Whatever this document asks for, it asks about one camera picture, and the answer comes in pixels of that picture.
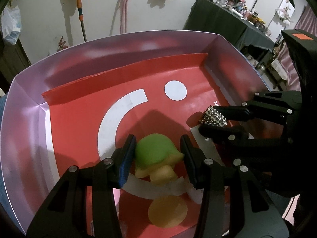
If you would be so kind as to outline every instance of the gold studded object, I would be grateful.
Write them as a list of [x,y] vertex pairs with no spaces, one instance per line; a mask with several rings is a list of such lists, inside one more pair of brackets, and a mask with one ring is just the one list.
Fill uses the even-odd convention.
[[227,125],[227,119],[212,106],[208,107],[199,122],[218,127],[225,127]]

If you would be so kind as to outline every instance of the blue fabric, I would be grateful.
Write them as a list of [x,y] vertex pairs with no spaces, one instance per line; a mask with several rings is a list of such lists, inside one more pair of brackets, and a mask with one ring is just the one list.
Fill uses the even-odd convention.
[[[0,127],[2,122],[2,116],[4,111],[4,105],[7,100],[7,94],[5,94],[3,97],[0,98]],[[7,212],[8,216],[11,218],[11,220],[15,223],[15,225],[22,231],[14,213],[10,206],[10,202],[7,197],[7,193],[5,192],[4,188],[4,181],[2,177],[2,170],[1,170],[1,164],[0,164],[0,203],[2,204],[4,210]]]

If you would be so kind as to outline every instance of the orange circle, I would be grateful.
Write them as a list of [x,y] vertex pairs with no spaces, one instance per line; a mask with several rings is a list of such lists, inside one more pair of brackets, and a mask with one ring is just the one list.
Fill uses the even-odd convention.
[[177,196],[164,196],[152,201],[148,210],[151,223],[161,228],[171,228],[184,221],[187,215],[185,200]]

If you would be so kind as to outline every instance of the orange sticker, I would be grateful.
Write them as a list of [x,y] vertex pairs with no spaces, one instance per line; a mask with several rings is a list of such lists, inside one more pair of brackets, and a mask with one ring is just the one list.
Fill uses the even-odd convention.
[[292,35],[296,36],[296,37],[298,37],[299,39],[302,39],[302,40],[313,40],[311,37],[306,36],[305,34],[292,34]]

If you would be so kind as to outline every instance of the orange and grey pole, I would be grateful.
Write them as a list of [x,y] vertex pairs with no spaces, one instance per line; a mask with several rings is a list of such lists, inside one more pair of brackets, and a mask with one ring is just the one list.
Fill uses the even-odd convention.
[[85,32],[85,27],[84,27],[84,16],[82,14],[81,0],[77,0],[77,8],[78,8],[78,14],[79,14],[79,20],[80,20],[80,24],[81,24],[82,34],[84,36],[84,41],[86,42],[87,38],[86,38],[86,32]]

